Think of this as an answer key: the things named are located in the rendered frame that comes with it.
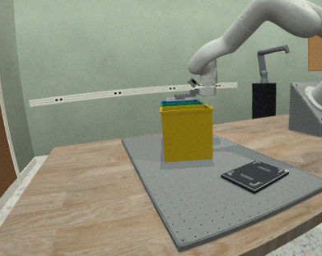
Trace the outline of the yellow recycle bin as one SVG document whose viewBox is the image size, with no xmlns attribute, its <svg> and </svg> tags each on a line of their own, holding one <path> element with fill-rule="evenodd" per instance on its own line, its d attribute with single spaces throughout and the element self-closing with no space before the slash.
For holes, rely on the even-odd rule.
<svg viewBox="0 0 322 256">
<path fill-rule="evenodd" d="M 213 158 L 213 110 L 208 105 L 160 108 L 165 162 Z"/>
</svg>

